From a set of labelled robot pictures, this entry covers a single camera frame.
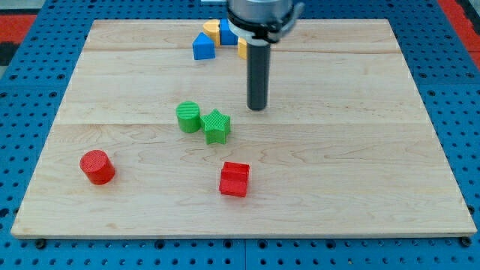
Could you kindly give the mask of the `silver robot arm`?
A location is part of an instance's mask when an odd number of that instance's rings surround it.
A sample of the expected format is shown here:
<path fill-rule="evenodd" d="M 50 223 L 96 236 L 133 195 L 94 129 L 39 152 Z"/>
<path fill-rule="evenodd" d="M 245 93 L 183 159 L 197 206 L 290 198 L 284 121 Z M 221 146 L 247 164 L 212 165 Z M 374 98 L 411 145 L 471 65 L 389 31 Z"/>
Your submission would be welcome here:
<path fill-rule="evenodd" d="M 305 4 L 292 0 L 227 0 L 229 29 L 256 47 L 276 44 L 288 35 Z"/>

